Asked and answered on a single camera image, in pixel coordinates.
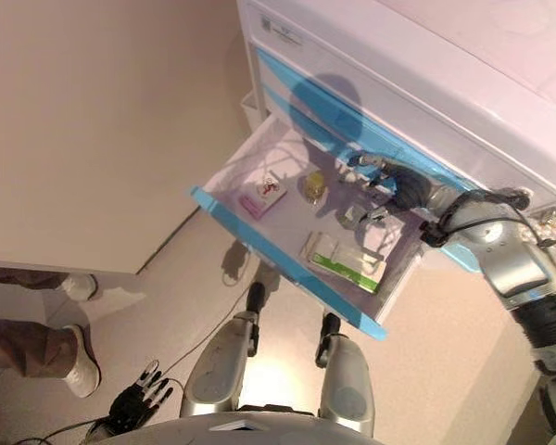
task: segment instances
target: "beige floor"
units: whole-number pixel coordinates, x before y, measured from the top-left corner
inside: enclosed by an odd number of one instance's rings
[[[0,443],[104,415],[150,360],[166,366],[189,350],[242,294],[257,267],[252,259],[241,282],[226,286],[221,264],[232,243],[200,212],[139,276],[98,276],[102,292],[95,301],[79,304],[56,291],[0,285],[0,317],[90,324],[103,371],[101,387],[86,400],[75,399],[59,381],[2,373]],[[527,344],[481,277],[444,261],[429,264],[412,277],[387,318],[388,340],[344,328],[371,367],[375,436],[387,445],[503,444],[537,380]],[[313,355],[321,318],[317,300],[282,280],[262,313],[259,355],[248,364],[241,402],[317,410],[322,371]],[[196,358],[171,374],[184,381]],[[154,421],[177,417],[180,400],[173,396]],[[81,437],[78,430],[54,443]]]

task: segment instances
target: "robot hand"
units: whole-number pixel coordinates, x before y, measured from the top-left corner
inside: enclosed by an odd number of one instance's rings
[[[127,433],[143,426],[157,413],[173,392],[167,388],[170,380],[159,380],[158,361],[151,362],[138,379],[124,389],[109,408],[109,416],[95,423],[87,434],[85,443]]]
[[[358,155],[348,161],[349,167],[373,165],[380,175],[369,186],[379,185],[384,179],[396,182],[396,193],[382,206],[367,213],[369,221],[380,221],[386,216],[401,211],[426,207],[435,191],[440,187],[436,181],[403,165],[374,155]]]

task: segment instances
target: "person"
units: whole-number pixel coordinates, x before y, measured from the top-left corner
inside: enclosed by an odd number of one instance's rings
[[[90,274],[4,268],[0,268],[0,283],[59,289],[77,301],[90,299],[98,289]],[[0,369],[7,368],[24,377],[60,378],[80,398],[93,394],[101,381],[98,365],[77,325],[53,329],[35,322],[0,319]]]

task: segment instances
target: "drawer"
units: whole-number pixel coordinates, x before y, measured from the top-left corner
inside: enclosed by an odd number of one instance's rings
[[[325,145],[303,138],[272,115],[206,185],[195,187],[192,195],[203,210],[284,277],[359,330],[383,339],[381,322],[423,254],[418,230],[422,219],[405,212],[367,231],[345,229],[336,216],[352,202],[369,203],[360,185],[364,183],[360,180],[362,171],[350,172],[345,167],[346,157],[341,150],[330,153]],[[318,204],[312,205],[302,189],[306,176],[317,170],[325,177],[327,191]],[[239,197],[246,184],[258,184],[269,172],[279,179],[286,194],[255,219]],[[347,181],[343,181],[344,172]],[[359,180],[350,181],[350,177]],[[376,206],[386,199],[385,191],[374,192],[371,202]],[[300,254],[311,231],[323,232],[383,258],[385,273],[376,291],[363,290],[345,278],[311,266]]]

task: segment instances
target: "shoe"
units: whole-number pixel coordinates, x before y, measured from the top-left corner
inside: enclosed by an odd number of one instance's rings
[[[82,329],[76,324],[64,326],[64,329],[69,329],[74,333],[78,348],[76,349],[76,362],[63,380],[75,396],[83,399],[93,394],[98,388],[101,383],[101,373],[96,362],[86,351]]]
[[[99,288],[94,276],[88,273],[71,273],[59,286],[71,299],[87,301]]]

